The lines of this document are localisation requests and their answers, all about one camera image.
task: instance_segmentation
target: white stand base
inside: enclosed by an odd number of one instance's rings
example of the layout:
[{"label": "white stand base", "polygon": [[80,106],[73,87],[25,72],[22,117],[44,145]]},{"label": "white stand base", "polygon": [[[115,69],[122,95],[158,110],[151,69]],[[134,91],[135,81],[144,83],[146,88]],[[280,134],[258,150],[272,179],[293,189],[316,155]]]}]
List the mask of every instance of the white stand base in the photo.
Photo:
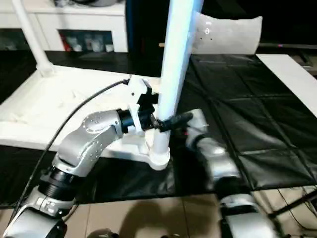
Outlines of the white stand base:
[{"label": "white stand base", "polygon": [[[71,68],[53,65],[54,74],[42,77],[36,70],[8,99],[0,105],[0,144],[43,150],[70,112],[83,100],[102,88],[129,78],[130,75],[107,71]],[[153,90],[159,91],[159,78],[146,78]],[[98,96],[68,122],[50,150],[56,151],[67,134],[79,127],[88,114],[128,107],[127,87],[118,85]],[[167,161],[157,164],[149,156],[153,133],[125,135],[102,153],[115,157],[148,163],[153,169],[163,169]]]}]

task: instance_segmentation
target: white platform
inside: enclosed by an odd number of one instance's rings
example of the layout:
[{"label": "white platform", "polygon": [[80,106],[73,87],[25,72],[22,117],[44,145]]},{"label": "white platform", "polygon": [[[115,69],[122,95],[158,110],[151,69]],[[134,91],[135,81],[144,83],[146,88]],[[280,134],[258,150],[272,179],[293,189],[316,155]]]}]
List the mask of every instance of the white platform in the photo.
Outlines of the white platform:
[{"label": "white platform", "polygon": [[[55,76],[41,78],[36,71],[0,105],[1,145],[44,149],[77,105],[102,88],[129,78],[128,74],[122,73],[54,67]],[[147,79],[154,91],[159,90],[159,78],[132,75],[131,80],[140,77]],[[127,86],[118,85],[89,102],[69,121],[51,150],[56,151],[64,137],[78,128],[88,114],[127,109],[127,95],[130,95]]]}]

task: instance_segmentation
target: black cable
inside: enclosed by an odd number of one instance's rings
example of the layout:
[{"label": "black cable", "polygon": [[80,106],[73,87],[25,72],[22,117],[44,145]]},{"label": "black cable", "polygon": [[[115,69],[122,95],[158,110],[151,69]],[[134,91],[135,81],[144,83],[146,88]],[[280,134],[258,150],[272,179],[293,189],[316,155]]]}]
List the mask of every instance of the black cable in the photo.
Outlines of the black cable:
[{"label": "black cable", "polygon": [[69,218],[77,211],[79,205],[76,204],[73,209],[70,211],[70,213],[64,218],[64,222],[67,222]]},{"label": "black cable", "polygon": [[[303,196],[307,195],[307,191],[304,187],[302,187]],[[317,212],[310,201],[305,202],[306,207],[310,210],[311,213],[317,218]]]},{"label": "black cable", "polygon": [[14,216],[16,215],[17,211],[19,210],[20,206],[21,206],[21,203],[23,201],[23,198],[27,192],[27,189],[29,188],[31,182],[33,181],[34,179],[34,175],[35,173],[37,172],[38,168],[39,168],[39,165],[41,164],[44,156],[46,155],[46,153],[49,151],[50,147],[53,145],[54,141],[56,140],[56,138],[58,137],[58,135],[60,134],[60,132],[63,130],[63,128],[65,127],[65,125],[68,123],[68,121],[73,117],[73,115],[78,112],[79,109],[81,109],[85,104],[87,104],[89,101],[91,101],[92,99],[94,99],[95,97],[99,96],[101,93],[119,85],[119,84],[125,84],[127,85],[129,83],[129,80],[130,79],[124,79],[122,81],[119,81],[119,82],[116,82],[116,83],[113,83],[111,85],[109,85],[108,87],[98,91],[97,93],[93,94],[92,96],[90,96],[89,98],[87,98],[86,100],[84,100],[81,104],[79,104],[69,115],[68,117],[65,119],[65,121],[61,124],[61,126],[58,128],[57,132],[55,133],[55,135],[52,137],[52,139],[50,140],[50,142],[48,143],[48,145],[46,146],[45,150],[43,151],[42,155],[40,156],[39,160],[37,161],[34,169],[33,169],[33,172],[31,174],[31,176],[29,177],[29,180],[18,200],[18,203],[16,204],[14,210],[13,210],[13,213],[10,217],[10,220],[9,220],[9,223],[12,221],[12,219],[14,218]]},{"label": "black cable", "polygon": [[[285,197],[283,196],[283,194],[281,193],[281,191],[278,189],[277,190],[278,193],[281,195],[281,197],[283,198],[284,202],[286,203],[286,205],[288,206],[288,202],[286,201]],[[303,230],[306,230],[306,231],[312,231],[312,232],[317,232],[317,229],[310,229],[310,228],[307,228],[305,226],[303,226],[294,216],[293,212],[291,210],[289,210],[289,212],[291,213],[294,221],[303,229]]]}]

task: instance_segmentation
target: black quilted mat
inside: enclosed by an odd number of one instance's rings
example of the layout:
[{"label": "black quilted mat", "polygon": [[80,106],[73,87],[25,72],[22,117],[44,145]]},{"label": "black quilted mat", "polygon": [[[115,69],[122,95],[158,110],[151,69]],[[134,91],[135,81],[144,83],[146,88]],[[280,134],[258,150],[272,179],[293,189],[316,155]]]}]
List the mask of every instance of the black quilted mat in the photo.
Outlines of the black quilted mat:
[{"label": "black quilted mat", "polygon": [[[0,101],[32,73],[28,52],[1,52]],[[159,76],[161,57],[48,52],[58,65]],[[229,150],[253,190],[316,184],[317,118],[256,56],[192,56],[179,112],[201,108],[212,137]],[[81,203],[212,192],[210,178],[174,134],[168,167],[100,159],[78,195]],[[0,206],[15,204],[41,151],[0,146]],[[47,154],[42,168],[54,153]]]}]

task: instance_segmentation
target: white panel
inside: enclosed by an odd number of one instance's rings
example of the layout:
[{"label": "white panel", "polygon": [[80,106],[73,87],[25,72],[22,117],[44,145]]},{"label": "white panel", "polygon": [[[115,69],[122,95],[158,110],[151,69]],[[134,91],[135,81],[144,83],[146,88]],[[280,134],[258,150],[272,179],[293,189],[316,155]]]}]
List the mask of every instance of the white panel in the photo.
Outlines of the white panel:
[{"label": "white panel", "polygon": [[257,55],[317,117],[317,80],[288,55]]},{"label": "white panel", "polygon": [[[49,50],[49,45],[45,39],[35,14],[28,14],[28,16],[43,49],[45,51]],[[21,28],[21,25],[15,13],[0,13],[0,28]]]},{"label": "white panel", "polygon": [[52,51],[64,51],[58,29],[111,31],[115,52],[128,52],[123,16],[37,14]]}]

